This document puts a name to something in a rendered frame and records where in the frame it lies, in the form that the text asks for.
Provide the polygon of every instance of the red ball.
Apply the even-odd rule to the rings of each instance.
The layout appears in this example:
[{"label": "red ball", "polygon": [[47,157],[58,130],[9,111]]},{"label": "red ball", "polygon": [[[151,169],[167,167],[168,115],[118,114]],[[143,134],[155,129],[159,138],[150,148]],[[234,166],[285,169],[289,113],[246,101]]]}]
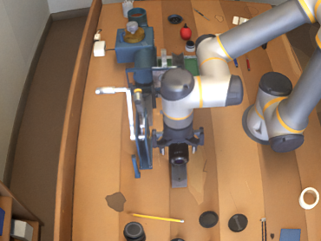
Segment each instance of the red ball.
[{"label": "red ball", "polygon": [[185,23],[185,26],[180,29],[180,37],[184,40],[189,40],[192,36],[192,31],[190,28],[187,27],[187,24]]}]

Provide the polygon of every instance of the dark blue square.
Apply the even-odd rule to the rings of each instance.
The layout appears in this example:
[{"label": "dark blue square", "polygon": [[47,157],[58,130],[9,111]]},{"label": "dark blue square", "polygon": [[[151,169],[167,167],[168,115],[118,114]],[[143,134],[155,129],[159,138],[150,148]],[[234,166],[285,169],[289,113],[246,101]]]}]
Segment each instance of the dark blue square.
[{"label": "dark blue square", "polygon": [[279,241],[300,241],[300,229],[281,229]]},{"label": "dark blue square", "polygon": [[5,211],[0,207],[0,236],[3,235],[3,222],[4,222]]}]

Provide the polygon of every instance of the baseboard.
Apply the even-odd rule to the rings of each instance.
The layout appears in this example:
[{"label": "baseboard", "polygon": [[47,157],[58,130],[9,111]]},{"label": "baseboard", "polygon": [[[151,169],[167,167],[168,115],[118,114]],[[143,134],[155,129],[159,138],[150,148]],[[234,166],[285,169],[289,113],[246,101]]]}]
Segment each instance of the baseboard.
[{"label": "baseboard", "polygon": [[70,19],[79,16],[87,16],[90,8],[79,9],[79,10],[69,10],[64,12],[52,13],[51,17],[53,21]]},{"label": "baseboard", "polygon": [[7,187],[10,187],[11,174],[12,174],[13,163],[14,163],[15,152],[16,152],[16,144],[18,141],[20,126],[23,121],[23,113],[24,113],[24,109],[26,107],[30,86],[31,86],[32,80],[34,78],[34,74],[36,72],[36,66],[39,62],[40,55],[43,52],[43,46],[46,41],[46,37],[49,33],[49,29],[50,29],[52,22],[53,22],[52,17],[49,16],[47,23],[44,27],[43,34],[40,37],[38,46],[36,47],[36,52],[34,54],[34,57],[32,58],[32,61],[31,61],[30,67],[29,67],[29,71],[28,71],[28,74],[26,77],[26,81],[23,85],[23,91],[21,93],[18,108],[16,110],[16,118],[15,118],[13,128],[12,128],[12,133],[11,133],[11,138],[10,138],[10,143],[9,143],[9,148],[8,148],[8,154],[7,154],[7,160],[6,160],[6,165],[5,165],[5,169],[4,169],[4,176],[3,176],[3,183]]}]

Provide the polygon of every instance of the wooden tabletop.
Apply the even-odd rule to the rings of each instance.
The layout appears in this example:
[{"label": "wooden tabletop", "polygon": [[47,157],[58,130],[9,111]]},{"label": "wooden tabletop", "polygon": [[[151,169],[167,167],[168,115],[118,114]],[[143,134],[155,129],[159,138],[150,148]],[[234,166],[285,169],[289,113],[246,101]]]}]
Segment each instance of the wooden tabletop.
[{"label": "wooden tabletop", "polygon": [[[155,46],[179,54],[185,42],[179,30],[183,23],[191,28],[192,40],[203,34],[223,33],[232,25],[234,16],[252,18],[271,8],[268,4],[230,1],[143,1],[135,7],[147,11],[148,25],[154,27]],[[193,8],[210,19],[207,21]],[[167,17],[179,14],[183,23],[172,25]],[[115,46],[115,33],[128,20],[122,16],[121,4],[102,6],[97,29],[107,48]],[[194,128],[205,128],[205,145],[191,155],[187,164],[188,188],[172,189],[170,168],[166,155],[154,149],[153,170],[141,171],[134,178],[131,155],[135,143],[129,139],[128,114],[125,95],[96,95],[103,86],[127,86],[126,64],[116,62],[115,52],[106,56],[91,56],[85,88],[80,133],[75,165],[73,210],[73,240],[125,240],[122,235],[126,223],[140,222],[147,240],[165,241],[183,238],[195,240],[261,240],[260,219],[267,218],[267,234],[279,240],[281,228],[301,229],[301,239],[319,240],[321,229],[317,205],[304,211],[298,204],[299,194],[307,186],[321,190],[318,172],[321,170],[321,135],[315,111],[305,130],[305,143],[290,153],[275,153],[269,146],[261,146],[243,131],[241,118],[246,108],[255,102],[260,77],[277,71],[290,78],[293,85],[301,74],[296,56],[286,36],[238,58],[229,68],[239,75],[244,85],[244,100],[235,107],[197,109]],[[157,100],[152,128],[162,130],[161,100]],[[111,209],[106,196],[121,192],[126,203],[123,212]],[[199,216],[215,211],[219,223],[211,229],[199,225]],[[184,219],[184,224],[131,217],[128,213]],[[228,229],[229,218],[245,214],[248,226],[240,233]]]}]

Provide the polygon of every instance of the white tape roll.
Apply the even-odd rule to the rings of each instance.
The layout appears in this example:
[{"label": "white tape roll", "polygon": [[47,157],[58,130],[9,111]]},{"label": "white tape roll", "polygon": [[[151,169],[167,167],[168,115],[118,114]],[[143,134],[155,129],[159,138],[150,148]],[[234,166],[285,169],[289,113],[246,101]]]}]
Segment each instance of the white tape roll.
[{"label": "white tape roll", "polygon": [[[313,204],[308,205],[307,203],[305,203],[305,194],[306,193],[310,193],[310,194],[313,195],[313,197],[315,199]],[[318,203],[319,199],[320,199],[320,196],[318,194],[318,191],[313,187],[307,187],[301,192],[301,195],[298,198],[298,202],[300,203],[302,208],[304,208],[306,210],[310,210],[310,209],[312,209],[313,207],[316,206],[316,204]]]}]

